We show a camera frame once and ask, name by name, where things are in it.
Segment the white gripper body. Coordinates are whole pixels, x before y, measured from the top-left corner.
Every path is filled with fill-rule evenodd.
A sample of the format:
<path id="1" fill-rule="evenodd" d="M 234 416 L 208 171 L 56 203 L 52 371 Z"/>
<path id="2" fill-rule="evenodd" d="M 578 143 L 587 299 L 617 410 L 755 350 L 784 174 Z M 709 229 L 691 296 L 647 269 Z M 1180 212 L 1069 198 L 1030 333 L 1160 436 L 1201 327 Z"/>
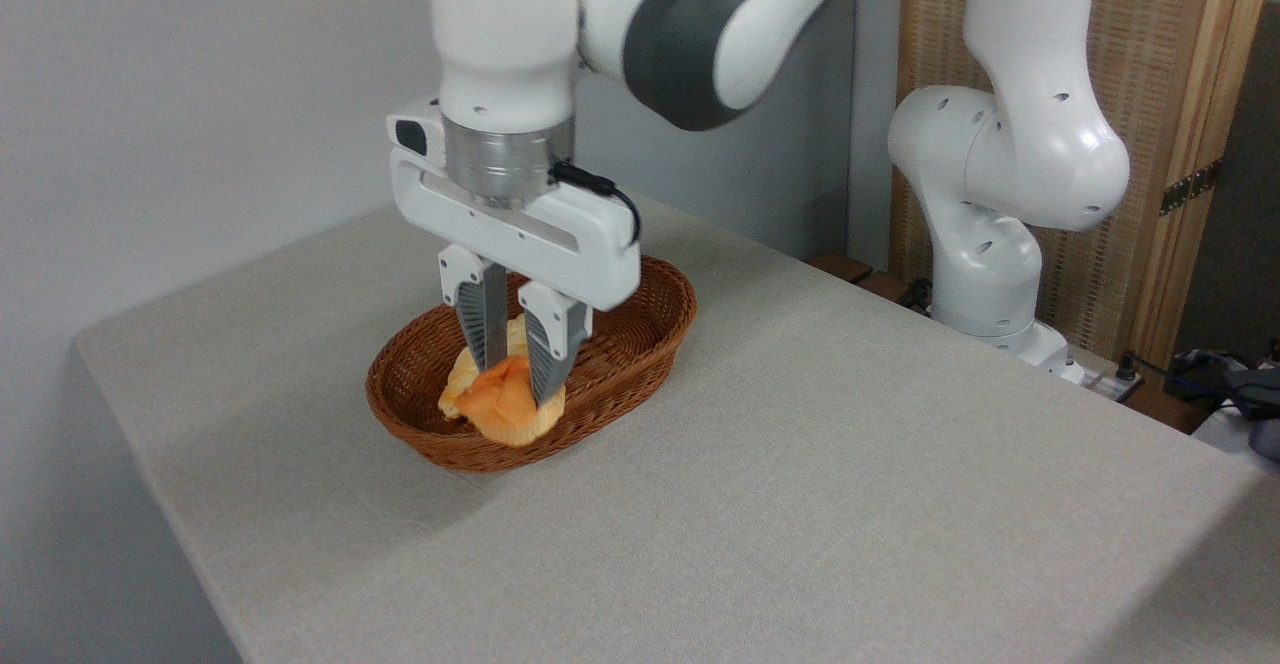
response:
<path id="1" fill-rule="evenodd" d="M 411 225 L 595 310 L 616 308 L 639 285 L 634 217 L 613 200 L 558 186 L 525 209 L 486 207 L 402 146 L 392 148 L 390 180 Z"/>

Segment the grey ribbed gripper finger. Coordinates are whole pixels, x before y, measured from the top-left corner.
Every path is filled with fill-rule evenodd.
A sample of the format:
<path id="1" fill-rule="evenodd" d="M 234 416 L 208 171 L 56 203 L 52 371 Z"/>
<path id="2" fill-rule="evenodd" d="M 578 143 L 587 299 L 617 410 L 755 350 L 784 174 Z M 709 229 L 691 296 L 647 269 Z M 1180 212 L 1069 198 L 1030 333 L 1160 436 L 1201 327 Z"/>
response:
<path id="1" fill-rule="evenodd" d="M 438 255 L 442 296 L 457 313 L 468 351 L 480 371 L 508 357 L 507 269 L 460 244 Z"/>
<path id="2" fill-rule="evenodd" d="M 581 345 L 591 335 L 593 310 L 539 281 L 520 287 L 518 303 L 526 317 L 532 395 L 538 406 L 545 406 L 566 385 Z"/>

